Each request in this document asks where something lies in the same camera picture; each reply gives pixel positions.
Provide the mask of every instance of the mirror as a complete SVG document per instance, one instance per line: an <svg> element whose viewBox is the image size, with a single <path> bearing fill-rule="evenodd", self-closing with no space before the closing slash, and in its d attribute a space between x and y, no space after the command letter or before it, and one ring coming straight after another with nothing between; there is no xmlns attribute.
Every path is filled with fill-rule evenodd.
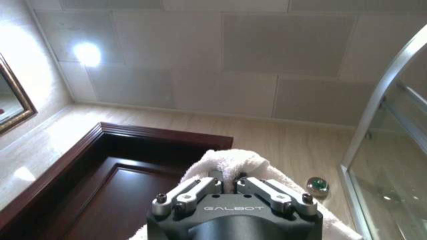
<svg viewBox="0 0 427 240"><path fill-rule="evenodd" d="M0 54L0 134L34 114L35 106Z"/></svg>

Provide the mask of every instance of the screw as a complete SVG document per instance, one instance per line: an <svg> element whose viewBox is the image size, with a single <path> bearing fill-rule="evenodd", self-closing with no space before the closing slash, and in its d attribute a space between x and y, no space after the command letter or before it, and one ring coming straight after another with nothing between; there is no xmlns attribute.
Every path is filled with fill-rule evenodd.
<svg viewBox="0 0 427 240"><path fill-rule="evenodd" d="M158 196L155 197L155 199L158 200L159 204L164 204L167 202L168 197L166 194L159 193Z"/></svg>
<svg viewBox="0 0 427 240"><path fill-rule="evenodd" d="M304 204L314 204L314 196L308 193L303 193L302 201Z"/></svg>
<svg viewBox="0 0 427 240"><path fill-rule="evenodd" d="M292 215L295 212L295 208L291 202L286 202L283 206L283 214Z"/></svg>
<svg viewBox="0 0 427 240"><path fill-rule="evenodd" d="M178 214L182 214L184 212L184 210L186 210L186 205L182 202L179 202L179 203L175 204L174 208L175 208L175 212Z"/></svg>

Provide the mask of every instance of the logo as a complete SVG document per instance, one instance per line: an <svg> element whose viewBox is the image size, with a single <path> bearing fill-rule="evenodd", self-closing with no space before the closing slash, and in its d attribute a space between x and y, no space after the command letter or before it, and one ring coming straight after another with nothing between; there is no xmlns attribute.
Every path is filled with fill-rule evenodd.
<svg viewBox="0 0 427 240"><path fill-rule="evenodd" d="M254 210L262 210L263 206L235 206L235 207L227 207L227 206L206 206L203 209L206 211L254 211Z"/></svg>

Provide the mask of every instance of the gold mirror frame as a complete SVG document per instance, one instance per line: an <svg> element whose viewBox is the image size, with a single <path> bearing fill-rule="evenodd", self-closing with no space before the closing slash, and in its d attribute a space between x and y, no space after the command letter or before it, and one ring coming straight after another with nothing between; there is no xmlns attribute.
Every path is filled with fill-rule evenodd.
<svg viewBox="0 0 427 240"><path fill-rule="evenodd" d="M7 81L8 86L15 93L15 96L20 102L24 110L15 115L5 123L0 124L0 135L4 134L8 130L15 128L25 119L34 116L38 113L35 105L28 98L28 95L23 89L23 86L12 72L12 69L0 53L0 74Z"/></svg>

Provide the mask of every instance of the dark wood door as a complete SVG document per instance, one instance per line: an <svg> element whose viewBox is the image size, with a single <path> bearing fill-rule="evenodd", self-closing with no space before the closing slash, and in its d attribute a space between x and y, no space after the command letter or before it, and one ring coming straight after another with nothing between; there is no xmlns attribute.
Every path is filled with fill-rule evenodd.
<svg viewBox="0 0 427 240"><path fill-rule="evenodd" d="M158 193L168 192L182 172L164 166L108 157L95 178L86 184L96 194L90 201L78 197L75 204L88 202L64 239L127 239L146 224L146 213Z"/></svg>
<svg viewBox="0 0 427 240"><path fill-rule="evenodd" d="M158 193L178 185L208 149L232 144L230 137L98 127L0 212L1 240L132 237Z"/></svg>

